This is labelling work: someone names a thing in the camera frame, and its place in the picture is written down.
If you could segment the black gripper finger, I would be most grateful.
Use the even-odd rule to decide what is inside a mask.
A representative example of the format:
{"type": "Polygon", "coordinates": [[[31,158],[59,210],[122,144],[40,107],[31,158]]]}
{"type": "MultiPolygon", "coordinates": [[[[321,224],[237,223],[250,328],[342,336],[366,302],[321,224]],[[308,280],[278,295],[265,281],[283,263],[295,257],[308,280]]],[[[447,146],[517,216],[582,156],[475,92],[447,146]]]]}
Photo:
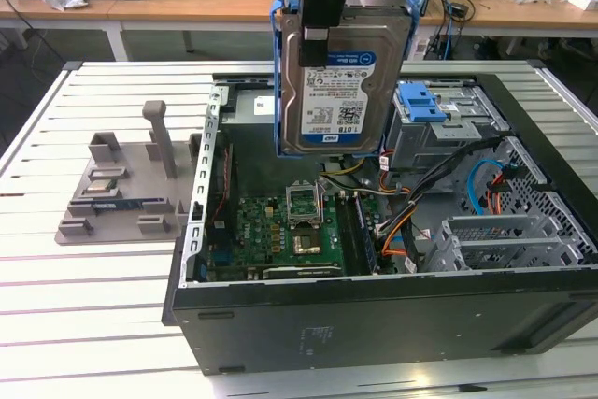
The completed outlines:
{"type": "Polygon", "coordinates": [[[299,65],[301,67],[326,66],[328,58],[329,29],[303,27],[299,42],[299,65]]]}

